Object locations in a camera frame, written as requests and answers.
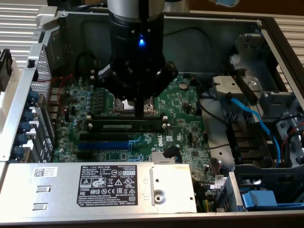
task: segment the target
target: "black cable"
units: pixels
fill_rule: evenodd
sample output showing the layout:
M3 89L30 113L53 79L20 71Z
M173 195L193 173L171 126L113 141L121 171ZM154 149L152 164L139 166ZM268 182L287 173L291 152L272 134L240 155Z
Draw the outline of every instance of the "black cable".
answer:
M182 156L181 156L181 153L177 153L176 155L179 159L179 164L182 164Z
M272 142L273 146L276 147L275 137L273 136L273 134L270 135L270 139L271 139L271 142ZM278 162L280 162L280 161L279 161L277 153L276 153L276 161L275 162L276 162L275 167L278 168Z
M224 145L215 146L215 147L206 147L206 148L204 148L204 149L213 150L213 149L218 149L218 148L221 148L221 147L224 147L224 146L229 146L229 144L224 144Z
M224 121L224 120L222 120L221 118L219 118L219 117L217 117L216 115L214 115L214 114L212 114L211 112L209 112L202 104L201 104L201 102L200 102L200 90L201 90L201 87L202 87L202 84L201 84L201 82L197 79L197 78L195 78L195 77L193 77L192 79L191 79L191 81L196 81L197 82L197 85L195 85L196 87L197 87L197 94L198 94L198 103L199 103L199 105L200 105L200 107L202 108L202 110L204 110L205 111L205 113L207 113L208 115L210 115L210 116L212 116L213 118L215 118L215 119L217 119L218 121L221 121L224 125L226 125L226 127L229 127L229 124L226 122L226 121Z
M273 125L276 125L276 124L277 124L278 122L280 122L280 121L290 120L290 119L300 118L300 117L301 117L300 114L291 115L291 116L287 116L287 117L284 117L284 118L279 118L279 119L275 120L272 124L273 124Z
M202 110L204 110L205 113L207 113L208 115L210 115L211 117L213 117L214 119L217 119L218 121L221 121L226 127L229 127L229 124L225 121L222 120L221 118L217 117L216 115L212 114L211 112L209 112L200 102L200 99L198 97L198 103L200 105L200 107L202 108Z
M210 36L200 27L186 27L186 28L182 28L173 32L169 32L169 33L165 33L163 36L167 37L167 36L171 36L180 32L184 32L186 30L196 30L198 32L200 32L204 37L206 37L208 43L210 44L213 54L214 56L217 58L218 62L222 65L222 67L224 68L224 70L227 70L227 68L225 67L225 65L223 64L223 62L221 61L219 55L217 54L217 51L215 49L215 46L213 45L212 39L210 38Z
M102 7L102 8L107 8L108 5L106 3L96 3L96 4L90 4L90 5L82 5L82 6L78 6L76 7L76 9L74 9L74 11L82 11L85 9L89 9L92 7Z
M291 132L287 139L286 139L286 145L285 145L285 159L284 159L284 167L285 168L289 168L289 158L290 158L290 141L292 139L292 137L296 136L296 135L301 135L303 134L303 131L293 131Z

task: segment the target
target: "black pcie slot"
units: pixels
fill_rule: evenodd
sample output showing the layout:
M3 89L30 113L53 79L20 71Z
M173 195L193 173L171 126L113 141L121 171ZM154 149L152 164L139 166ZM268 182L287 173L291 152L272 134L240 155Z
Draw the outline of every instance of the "black pcie slot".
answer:
M133 116L92 116L92 120L131 120L131 121L161 121L159 116L133 117Z
M133 140L133 137L125 133L82 133L80 134L79 139L86 141L128 141Z
M125 119L103 119L92 120L91 132L98 133L158 133L163 132L162 120L125 120Z
M98 129L90 130L94 133L163 133L163 129Z

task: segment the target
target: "warning label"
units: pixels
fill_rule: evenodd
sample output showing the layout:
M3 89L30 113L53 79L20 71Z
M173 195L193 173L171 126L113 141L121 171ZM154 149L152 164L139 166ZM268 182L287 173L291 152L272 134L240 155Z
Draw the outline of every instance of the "warning label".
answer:
M138 205L136 165L81 166L77 204L81 207Z

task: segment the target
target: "cable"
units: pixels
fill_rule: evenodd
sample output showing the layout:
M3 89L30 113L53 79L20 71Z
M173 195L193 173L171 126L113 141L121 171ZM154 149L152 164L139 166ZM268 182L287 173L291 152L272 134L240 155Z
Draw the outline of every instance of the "cable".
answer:
M208 148L204 148L204 149L209 149L209 150L214 150L214 149L218 149L224 146L230 146L230 144L224 144L224 145L220 145L220 146L215 146L215 147L208 147Z
M276 138L271 134L270 130L266 127L266 125L263 123L260 115L256 112L256 111L253 111L249 108L247 108L245 105L243 105L239 100L237 100L236 98L232 98L230 100L232 103L236 104L238 107L240 107L241 109L243 109L245 112L248 112L248 113L251 113L253 115L255 115L259 122L260 122L260 125L261 127L263 128L263 130L267 133L267 135L270 136L271 138L271 141L273 142L273 144L276 146L276 151L277 151L277 158L276 158L276 163L275 163L275 167L277 168L278 165L279 165L279 162L281 160L281 150L280 150L280 146L276 140Z
M195 77L193 77L192 79L191 79L191 81L196 81L197 83L198 83L198 86L197 86L197 88L198 88L198 90L197 90L197 94L198 94L198 103L199 103L199 105L200 105L200 107L202 108L202 110L204 110L205 111L205 113L207 113L208 115L210 115L210 116L212 116L213 118L215 118L215 119L217 119L218 121L221 121L226 127L229 127L229 124L225 121L225 120L222 120L221 118L219 118L219 117L217 117L216 115L214 115L214 114L212 114L211 112L209 112L202 104L201 104L201 102L200 102L200 90L201 90L201 87L202 87L202 84L201 84L201 82L197 79L197 78L195 78Z
M297 128L301 127L302 125L304 125L304 122L300 123L299 125L297 125L296 127L294 127L293 129L291 129L290 133L294 132ZM281 153L284 153L285 150L285 144L287 141L288 136L286 137L285 141L282 143L282 147L281 147Z
M202 110L204 110L205 113L207 113L208 115L212 116L213 118L217 119L218 121L221 121L226 127L229 127L229 124L225 121L222 120L221 118L217 117L216 115L212 114L211 112L209 112L200 102L200 99L198 98L198 103L200 105L200 107L202 108Z
M290 149L289 149L289 144L291 141L291 138L296 136L296 135L301 135L303 134L303 131L292 131L290 132L290 134L288 135L287 139L286 139L286 145L285 145L285 162L284 162L284 167L288 168L289 167L289 158L290 158Z
M92 7L102 7L102 8L107 8L108 5L106 3L96 3L96 4L90 4L90 5L82 5L82 6L78 6L76 9L74 9L74 11L82 11L85 9L89 9Z
M217 58L218 62L222 65L222 67L226 70L226 67L224 66L224 64L222 63L222 61L220 60L217 52L216 52L216 49L212 43L212 40L210 38L210 36L200 27L187 27L187 28L182 28L182 29L179 29L177 31L173 31L173 32L169 32L169 33L166 33L164 34L163 36L164 37L167 37L167 36L171 36L171 35L174 35L174 34L177 34L177 33L180 33L180 32L183 32L183 31L186 31L186 30L196 30L198 32L200 32L208 41L208 43L210 44L211 48L212 48L212 51L213 51L213 54L214 56Z
M60 107L60 109L61 109L62 112L64 112L64 108L63 108L63 106L62 106L62 104L61 104L61 102L60 102L60 99L59 99L59 92L60 92L60 89L63 87L65 81L68 80L68 79L70 79L71 77L73 77L73 74L72 74L72 73L69 74L69 75L68 75L67 77L65 77L65 78L63 78L63 77L60 78L60 79L62 79L62 82L60 83L60 87L59 87L58 92L57 92L57 100L58 100L58 102L59 102L59 107Z
M208 200L204 200L205 201L205 204L206 204L206 208L207 208L207 212L209 212L209 205L208 205Z
M278 122L281 122L281 121L284 121L284 120L290 120L290 119L299 118L299 117L301 117L300 114L291 115L291 116L287 116L287 117L284 117L284 118L279 118L279 119L277 119L273 122L273 125L276 125Z

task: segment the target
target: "metal frame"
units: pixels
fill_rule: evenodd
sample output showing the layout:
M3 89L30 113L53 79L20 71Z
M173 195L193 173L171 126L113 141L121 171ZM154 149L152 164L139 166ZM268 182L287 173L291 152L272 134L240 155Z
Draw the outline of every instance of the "metal frame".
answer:
M108 13L107 10L104 9L90 9L88 12L96 12L96 13ZM289 74L288 81L292 85L292 88L297 95L298 99L300 99L300 104L304 106L304 69L299 59L296 57L293 52L291 46L288 41L284 37L282 31L278 27L277 23L272 17L261 17L261 16L239 16L239 15L219 15L219 14L175 14L175 13L165 13L166 17L170 18L179 18L179 19L222 19L222 20L260 20L262 31L269 42L269 45L277 51L274 53L276 55L278 62L280 62L280 66L283 67L283 71L285 74ZM0 172L0 177L4 178L5 170L7 165L4 163L0 163L3 167ZM204 226L207 224L214 224L215 220L216 225L227 224L227 222L236 220L245 221L247 223L247 227L250 226L264 226L267 225L266 221L271 221L272 226L282 225L282 220L286 222L292 221L296 222L295 219L303 218L304 210L301 211L267 211L267 212L235 212L235 213L206 213L206 214L165 214L165 215L132 215L132 216L107 216L107 217L86 217L82 218L50 218L46 221L46 218L39 218L33 221L32 219L24 219L20 222L27 225L48 225L48 224L59 224L61 222L70 223L70 224L79 224L81 227L83 223L84 226L87 226L88 223L100 223L100 222L113 222L108 224L110 226L125 226L124 223L114 223L114 222L129 222L130 225L136 227L138 225L142 226L160 226L166 227L169 224L179 224L179 225L202 225L204 222Z

